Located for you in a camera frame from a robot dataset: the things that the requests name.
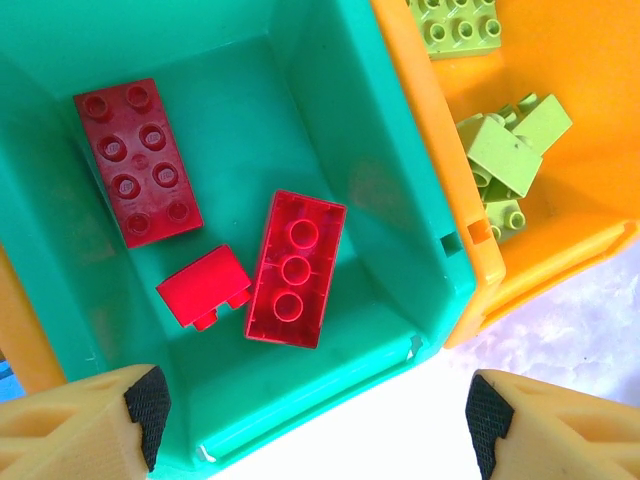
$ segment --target toy building block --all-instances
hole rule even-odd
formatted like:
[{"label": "toy building block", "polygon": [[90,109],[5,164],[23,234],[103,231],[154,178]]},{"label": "toy building block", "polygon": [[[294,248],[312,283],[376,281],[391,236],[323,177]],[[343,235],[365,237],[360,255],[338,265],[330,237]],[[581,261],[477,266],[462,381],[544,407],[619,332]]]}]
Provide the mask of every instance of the toy building block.
[{"label": "toy building block", "polygon": [[640,409],[495,370],[466,416],[483,480],[640,478]]},{"label": "toy building block", "polygon": [[240,308],[249,301],[251,280],[231,248],[222,245],[167,278],[156,287],[184,328],[202,331],[218,319],[223,303]]},{"label": "toy building block", "polygon": [[245,335],[315,348],[346,207],[285,191],[273,199]]},{"label": "toy building block", "polygon": [[571,119],[554,95],[540,100],[535,93],[523,98],[517,109],[506,105],[499,112],[506,128],[526,137],[534,152],[543,155],[572,125]]},{"label": "toy building block", "polygon": [[517,200],[487,203],[485,209],[498,243],[506,242],[526,227],[527,220]]},{"label": "toy building block", "polygon": [[74,100],[127,247],[203,225],[152,79]]},{"label": "toy building block", "polygon": [[526,139],[505,128],[498,114],[475,115],[457,124],[476,183],[485,188],[485,201],[524,197],[542,164]]},{"label": "toy building block", "polygon": [[0,404],[0,480],[144,480],[170,407],[152,365]]},{"label": "toy building block", "polygon": [[501,45],[496,0],[411,0],[433,60],[486,55]]}]

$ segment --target orange storage box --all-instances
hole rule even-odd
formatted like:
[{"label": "orange storage box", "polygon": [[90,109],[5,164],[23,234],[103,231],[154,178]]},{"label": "orange storage box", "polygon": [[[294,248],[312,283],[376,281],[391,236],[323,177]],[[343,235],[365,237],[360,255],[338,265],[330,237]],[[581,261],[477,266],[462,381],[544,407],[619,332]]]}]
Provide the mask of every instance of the orange storage box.
[{"label": "orange storage box", "polygon": [[371,0],[409,107],[449,200],[477,287],[447,345],[473,336],[495,297],[505,266],[447,102],[404,0]]},{"label": "orange storage box", "polygon": [[[406,0],[374,0],[383,30],[394,26],[407,50],[421,32],[410,28]],[[640,225],[640,3],[634,0],[497,0],[502,47],[483,57],[432,62],[455,122],[475,113],[495,112],[529,92],[555,94],[573,120],[569,131],[545,154],[542,168],[520,206],[527,229],[500,245],[507,275],[484,311],[480,329],[553,285],[621,251]],[[402,32],[402,23],[411,32]],[[426,124],[431,159],[456,220],[460,209],[452,189],[471,188],[466,172],[451,185],[443,164],[451,142],[443,115],[429,111],[432,72],[414,55],[402,72],[418,124]],[[422,110],[416,105],[422,104]],[[419,118],[420,111],[428,118]],[[466,208],[475,208],[472,203]],[[476,252],[467,251],[476,274]],[[479,278],[481,290],[482,279]],[[470,309],[475,307],[478,294]],[[478,323],[465,314],[449,338],[454,346],[475,335]]]}]

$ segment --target black rubber pad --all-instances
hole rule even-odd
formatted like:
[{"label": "black rubber pad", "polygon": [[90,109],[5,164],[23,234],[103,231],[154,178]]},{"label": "black rubber pad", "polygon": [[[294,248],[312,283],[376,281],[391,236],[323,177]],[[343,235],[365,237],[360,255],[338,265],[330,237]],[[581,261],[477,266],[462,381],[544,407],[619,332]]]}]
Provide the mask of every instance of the black rubber pad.
[{"label": "black rubber pad", "polygon": [[496,440],[507,436],[513,408],[484,378],[476,375],[465,413],[482,480],[489,480],[496,468]]},{"label": "black rubber pad", "polygon": [[152,368],[141,377],[125,392],[124,400],[131,421],[142,426],[142,454],[152,472],[171,408],[167,380],[160,367]]}]

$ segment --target teal plastic bin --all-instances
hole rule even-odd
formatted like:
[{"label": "teal plastic bin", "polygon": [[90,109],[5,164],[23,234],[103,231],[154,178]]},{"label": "teal plastic bin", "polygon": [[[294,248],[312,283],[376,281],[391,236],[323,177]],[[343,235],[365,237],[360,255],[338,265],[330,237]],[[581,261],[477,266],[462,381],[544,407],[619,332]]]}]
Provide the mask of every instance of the teal plastic bin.
[{"label": "teal plastic bin", "polygon": [[[1,241],[69,380],[160,365],[154,477],[204,477],[433,355],[475,278],[369,3],[0,0]],[[205,227],[133,250],[72,96],[153,77]],[[348,207],[320,345],[182,329],[155,287],[228,243],[253,272],[271,196]]]}]

